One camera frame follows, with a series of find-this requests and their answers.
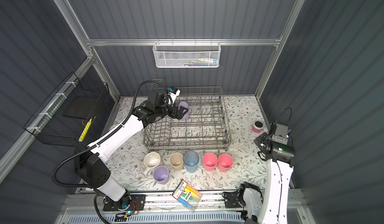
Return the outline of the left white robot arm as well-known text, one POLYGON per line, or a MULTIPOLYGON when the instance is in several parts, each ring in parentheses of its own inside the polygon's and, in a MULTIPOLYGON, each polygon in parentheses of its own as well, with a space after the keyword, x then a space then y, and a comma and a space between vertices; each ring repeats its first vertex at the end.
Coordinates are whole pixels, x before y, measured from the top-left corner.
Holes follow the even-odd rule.
POLYGON ((127 208, 130 194, 111 176, 106 162, 127 140, 149 124, 166 116, 182 119, 188 109, 179 108, 175 104, 180 93, 181 91, 174 87, 170 87, 168 92, 152 90, 147 100, 134 107, 126 119, 106 135, 88 145, 88 147, 95 145, 94 149, 75 157, 76 174, 90 186, 90 189, 114 202, 120 202, 122 209, 127 208))

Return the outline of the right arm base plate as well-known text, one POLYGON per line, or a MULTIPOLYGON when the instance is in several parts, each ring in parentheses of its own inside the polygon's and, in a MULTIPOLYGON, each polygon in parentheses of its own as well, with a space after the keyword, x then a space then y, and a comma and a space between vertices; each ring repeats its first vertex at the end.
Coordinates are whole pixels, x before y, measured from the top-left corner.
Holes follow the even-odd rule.
POLYGON ((240 202, 240 199, 238 197, 239 192, 223 192, 222 197, 225 202, 225 207, 227 209, 232 209, 232 208, 242 208, 243 205, 240 202))

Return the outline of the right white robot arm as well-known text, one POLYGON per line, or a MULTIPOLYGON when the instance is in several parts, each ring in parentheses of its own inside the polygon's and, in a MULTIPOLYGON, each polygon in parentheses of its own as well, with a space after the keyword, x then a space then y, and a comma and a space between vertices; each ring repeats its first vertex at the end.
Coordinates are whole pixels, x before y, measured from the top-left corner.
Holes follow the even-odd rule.
POLYGON ((268 132, 254 143, 258 155, 266 162, 267 186, 264 194, 258 186, 244 182, 237 194, 239 203, 247 208, 246 224, 286 224, 289 184, 294 171, 295 148, 288 145, 287 124, 274 122, 268 132))

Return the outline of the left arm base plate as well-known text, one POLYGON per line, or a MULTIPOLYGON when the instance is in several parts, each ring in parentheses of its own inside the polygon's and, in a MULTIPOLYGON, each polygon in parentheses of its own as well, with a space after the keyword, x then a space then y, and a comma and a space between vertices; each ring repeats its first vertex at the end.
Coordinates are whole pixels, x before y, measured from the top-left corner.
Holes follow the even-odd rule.
POLYGON ((143 211, 146 203, 146 197, 146 195, 124 195, 117 202, 110 198, 105 198, 103 211, 143 211))

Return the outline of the lilac cup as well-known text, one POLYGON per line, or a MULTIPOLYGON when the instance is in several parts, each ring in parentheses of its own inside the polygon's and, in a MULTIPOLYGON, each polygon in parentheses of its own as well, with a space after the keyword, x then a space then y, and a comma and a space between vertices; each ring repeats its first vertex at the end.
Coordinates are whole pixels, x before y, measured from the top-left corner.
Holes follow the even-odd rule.
POLYGON ((188 111, 189 112, 189 118, 190 118, 190 111, 189 111, 189 105, 185 102, 185 101, 182 101, 179 103, 178 105, 179 109, 181 112, 186 112, 188 111))

